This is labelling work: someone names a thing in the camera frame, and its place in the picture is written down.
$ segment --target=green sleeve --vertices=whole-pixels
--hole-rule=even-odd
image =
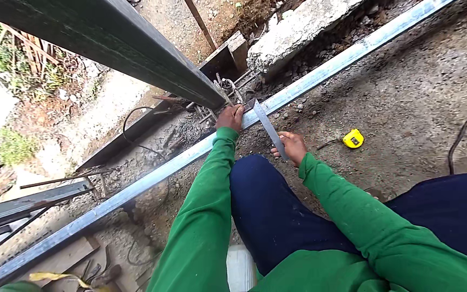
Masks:
[[[300,178],[370,267],[409,291],[467,291],[467,256],[415,226],[307,153]]]
[[[230,170],[237,132],[221,127],[178,216],[147,291],[228,291]]]
[[[36,284],[28,281],[19,281],[5,284],[0,287],[0,292],[41,292],[42,289]]]

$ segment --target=steel ruler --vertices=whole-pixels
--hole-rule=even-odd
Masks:
[[[279,134],[276,133],[275,128],[269,121],[268,116],[266,115],[266,112],[264,111],[263,107],[259,103],[259,101],[254,98],[248,102],[248,107],[252,108],[255,111],[255,114],[261,120],[261,123],[263,124],[264,129],[266,129],[266,132],[268,132],[269,137],[271,138],[271,141],[275,145],[276,149],[279,151],[280,156],[284,160],[289,160],[289,157],[286,155],[286,152],[284,151],[284,144],[282,144],[282,141],[280,141]]]

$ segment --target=person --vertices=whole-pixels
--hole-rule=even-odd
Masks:
[[[382,204],[316,160],[300,135],[279,132],[331,222],[307,209],[268,159],[235,161],[243,112],[236,105],[219,115],[147,291],[227,291],[231,217],[263,276],[253,291],[467,291],[467,174],[421,182]]]

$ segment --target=left hand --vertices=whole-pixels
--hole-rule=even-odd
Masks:
[[[239,133],[242,124],[242,115],[244,113],[244,106],[242,104],[236,104],[233,107],[227,106],[219,117],[217,117],[217,123],[215,123],[215,128],[219,129],[221,127],[228,127],[234,129]]]

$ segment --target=construction debris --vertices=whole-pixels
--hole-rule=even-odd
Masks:
[[[248,67],[270,79],[319,33],[330,30],[363,0],[306,0],[248,50]]]

